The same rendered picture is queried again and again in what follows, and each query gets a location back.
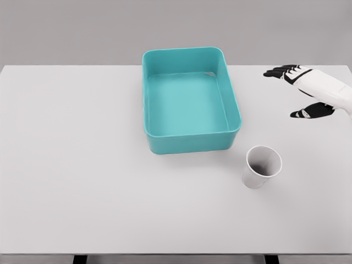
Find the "teal plastic basket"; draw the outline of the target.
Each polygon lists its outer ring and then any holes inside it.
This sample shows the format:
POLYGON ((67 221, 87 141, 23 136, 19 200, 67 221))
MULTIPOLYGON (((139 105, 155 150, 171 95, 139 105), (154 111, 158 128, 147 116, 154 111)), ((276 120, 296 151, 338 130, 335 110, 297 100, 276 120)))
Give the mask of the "teal plastic basket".
POLYGON ((217 47, 145 52, 142 99, 148 145, 158 155, 229 149, 242 125, 217 47))

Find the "white paper cup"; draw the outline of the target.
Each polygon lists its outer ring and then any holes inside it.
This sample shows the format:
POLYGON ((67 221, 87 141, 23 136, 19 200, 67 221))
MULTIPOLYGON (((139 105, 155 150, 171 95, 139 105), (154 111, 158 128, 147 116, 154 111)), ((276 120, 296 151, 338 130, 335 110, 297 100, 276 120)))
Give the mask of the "white paper cup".
POLYGON ((245 157, 242 182, 250 189, 257 189, 271 178, 276 177, 283 167, 281 155, 268 146, 254 146, 245 157))

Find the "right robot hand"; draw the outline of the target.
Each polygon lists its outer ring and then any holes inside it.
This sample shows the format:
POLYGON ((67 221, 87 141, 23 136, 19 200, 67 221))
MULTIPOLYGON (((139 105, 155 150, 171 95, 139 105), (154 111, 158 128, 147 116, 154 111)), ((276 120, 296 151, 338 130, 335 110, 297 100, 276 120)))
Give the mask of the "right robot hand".
POLYGON ((347 84, 318 69, 298 64, 288 64, 269 69, 263 73, 263 76, 284 80, 300 92, 317 100, 316 103, 292 112, 290 114, 292 118, 322 118, 332 115, 337 109, 341 109, 340 91, 347 84))

